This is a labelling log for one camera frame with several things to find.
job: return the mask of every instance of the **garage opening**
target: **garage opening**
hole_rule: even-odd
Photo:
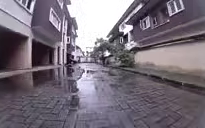
[[[33,40],[32,44],[32,66],[46,66],[53,64],[54,49]]]
[[[23,69],[28,38],[0,26],[0,71]]]

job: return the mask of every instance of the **green foliage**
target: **green foliage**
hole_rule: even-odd
[[[125,50],[124,44],[120,44],[119,41],[109,43],[107,40],[99,38],[96,40],[95,45],[91,54],[92,57],[103,58],[105,52],[108,51],[121,63],[121,66],[131,67],[134,65],[133,54]]]
[[[122,51],[118,55],[118,59],[121,62],[120,66],[123,67],[132,67],[134,65],[134,55],[130,53],[129,51]]]

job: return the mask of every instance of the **curb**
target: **curb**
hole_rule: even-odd
[[[132,70],[128,70],[128,69],[121,68],[121,67],[114,67],[114,66],[109,66],[109,67],[110,68],[115,68],[115,69],[120,69],[120,70],[127,71],[127,72],[140,74],[140,75],[143,75],[143,76],[149,76],[149,77],[156,78],[156,79],[166,81],[166,82],[171,82],[171,83],[177,84],[177,86],[183,86],[183,87],[188,87],[188,88],[192,88],[192,89],[198,89],[200,91],[205,91],[205,87],[199,86],[197,84],[177,81],[177,80],[173,80],[173,79],[170,79],[170,78],[164,78],[164,77],[159,76],[159,75],[147,74],[147,73],[140,72],[140,71],[132,71]]]

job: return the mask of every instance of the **wet street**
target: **wet street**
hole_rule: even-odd
[[[96,64],[27,75],[0,80],[0,128],[205,128],[205,92]]]

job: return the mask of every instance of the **sky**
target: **sky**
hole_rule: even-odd
[[[93,47],[96,38],[106,38],[107,34],[121,18],[133,0],[71,0],[71,16],[78,23],[76,43],[83,51]]]

